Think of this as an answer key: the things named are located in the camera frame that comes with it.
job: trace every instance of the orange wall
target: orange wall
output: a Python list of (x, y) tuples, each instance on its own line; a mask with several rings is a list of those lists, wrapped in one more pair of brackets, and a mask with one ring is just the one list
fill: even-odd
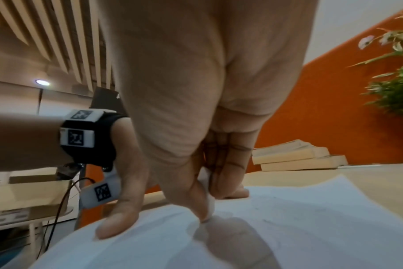
[[(389, 18), (306, 64), (288, 99), (262, 128), (256, 147), (294, 139), (345, 154), (350, 164), (402, 163), (403, 117), (385, 115), (361, 95), (374, 75), (394, 71), (401, 58), (348, 67), (391, 51), (391, 45), (358, 48), (361, 38), (386, 29), (403, 29), (403, 19)], [(248, 172), (259, 171), (250, 162)]]

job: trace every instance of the ceiling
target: ceiling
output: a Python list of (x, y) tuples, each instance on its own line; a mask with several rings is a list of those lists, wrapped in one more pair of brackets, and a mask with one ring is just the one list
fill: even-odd
[[(52, 90), (76, 93), (80, 88), (80, 94), (92, 95), (96, 86), (113, 89), (111, 60), (94, 4), (93, 0), (0, 0), (0, 70), (4, 70), (0, 81), (29, 86), (27, 82), (45, 75), (58, 82)], [(25, 65), (21, 72), (31, 71), (34, 77), (17, 83), (20, 70), (12, 70), (20, 64)]]

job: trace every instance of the hand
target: hand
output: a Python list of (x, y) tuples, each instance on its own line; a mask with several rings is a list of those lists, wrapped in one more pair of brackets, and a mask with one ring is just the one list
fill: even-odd
[(240, 185), (263, 123), (297, 81), (315, 0), (98, 1), (116, 89), (166, 198), (204, 220)]
[[(129, 118), (121, 118), (113, 124), (111, 138), (116, 149), (114, 165), (122, 183), (122, 193), (110, 216), (96, 230), (100, 239), (131, 227), (138, 219), (146, 189), (157, 184), (138, 147)], [(249, 191), (241, 186), (230, 198), (248, 196)]]

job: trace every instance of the cardboard box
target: cardboard box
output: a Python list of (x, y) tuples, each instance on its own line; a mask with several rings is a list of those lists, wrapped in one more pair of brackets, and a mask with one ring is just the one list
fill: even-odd
[[(0, 185), (0, 225), (46, 218), (57, 214), (71, 180), (56, 181), (56, 168), (13, 172)], [(68, 197), (61, 208), (64, 213)]]

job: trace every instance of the fingernail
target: fingernail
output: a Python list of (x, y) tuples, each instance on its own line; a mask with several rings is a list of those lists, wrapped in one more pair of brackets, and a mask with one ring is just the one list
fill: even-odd
[(108, 217), (98, 228), (97, 228), (97, 234), (101, 235), (101, 237), (105, 237), (107, 233), (111, 233), (113, 231), (110, 231), (111, 229), (114, 229), (116, 226), (118, 226), (122, 221), (123, 221), (123, 214), (122, 213), (117, 213), (114, 215), (111, 215)]

